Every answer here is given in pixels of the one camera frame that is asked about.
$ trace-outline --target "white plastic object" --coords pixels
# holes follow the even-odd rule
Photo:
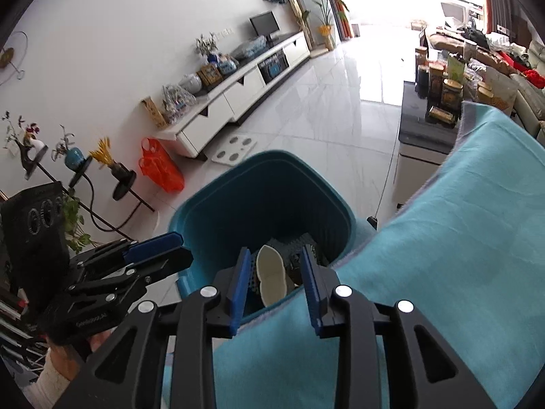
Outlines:
[[[255,269],[260,280],[261,301],[270,306],[288,294],[282,256],[270,246],[263,246],[255,259]]]

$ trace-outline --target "trash bin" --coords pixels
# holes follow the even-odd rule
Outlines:
[[[288,243],[308,232],[333,262],[352,248],[356,220],[314,169],[273,150],[248,158],[198,191],[175,212],[170,230],[182,235],[194,257],[179,273],[183,298],[234,266],[241,247],[254,253],[271,238]]]

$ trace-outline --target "red plastic bag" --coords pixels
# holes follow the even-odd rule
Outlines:
[[[185,185],[184,176],[159,140],[144,138],[141,145],[143,157],[138,161],[138,165],[142,173],[161,186],[165,192],[182,191]]]

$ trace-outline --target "wooden lid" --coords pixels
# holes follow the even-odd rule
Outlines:
[[[480,95],[484,96],[485,98],[487,98],[487,99],[489,99],[489,100],[491,100],[492,98],[494,98],[494,94],[492,93],[492,91],[487,90],[487,89],[485,89],[485,88],[482,88],[482,87],[481,87],[481,88],[478,88],[478,89],[477,89],[477,92],[478,92]]]
[[[484,81],[479,81],[477,83],[477,88],[485,88],[486,90],[492,91],[492,86],[490,86],[487,83],[484,83]]]
[[[456,90],[462,90],[464,88],[464,86],[462,86],[462,84],[458,83],[456,80],[451,80],[448,78],[445,81],[443,81],[443,84],[445,86],[448,86],[449,88],[453,88]]]
[[[440,73],[442,75],[445,72],[445,66],[440,63],[430,63],[430,72]]]

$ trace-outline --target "blue gripper pad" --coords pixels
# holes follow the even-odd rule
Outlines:
[[[228,293],[227,300],[230,306],[231,324],[229,331],[231,336],[235,336],[246,305],[246,296],[248,294],[248,284],[250,283],[252,254],[248,248],[243,247],[240,251],[238,261],[234,269],[233,276],[237,276],[236,283],[232,283]]]
[[[305,287],[305,295],[309,307],[310,322],[312,327],[314,327],[316,335],[320,336],[322,332],[320,295],[318,294],[318,286],[316,284],[316,279],[314,278],[314,272],[312,271],[310,256],[305,247],[301,250],[300,264],[303,286]]]
[[[133,244],[126,251],[124,258],[126,264],[138,264],[159,254],[182,247],[183,244],[184,239],[178,232],[169,232],[141,243]]]

